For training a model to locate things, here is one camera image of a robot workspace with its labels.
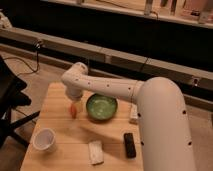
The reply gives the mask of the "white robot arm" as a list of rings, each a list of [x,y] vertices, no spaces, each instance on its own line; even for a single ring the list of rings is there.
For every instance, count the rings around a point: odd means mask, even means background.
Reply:
[[[144,171],[196,171],[185,100],[173,81],[94,77],[81,62],[73,64],[61,80],[73,101],[88,90],[137,105]]]

